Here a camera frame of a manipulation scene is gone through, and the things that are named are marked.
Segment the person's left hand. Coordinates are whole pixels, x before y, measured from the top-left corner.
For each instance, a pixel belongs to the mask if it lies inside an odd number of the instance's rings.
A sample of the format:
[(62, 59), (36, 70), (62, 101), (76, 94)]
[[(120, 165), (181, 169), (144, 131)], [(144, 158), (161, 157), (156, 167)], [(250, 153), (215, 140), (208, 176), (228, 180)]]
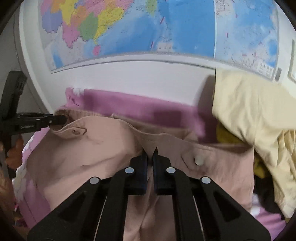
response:
[(23, 138), (21, 135), (18, 136), (15, 146), (13, 146), (8, 152), (7, 155), (4, 155), (6, 158), (4, 163), (16, 171), (22, 165), (22, 151), (23, 151)]

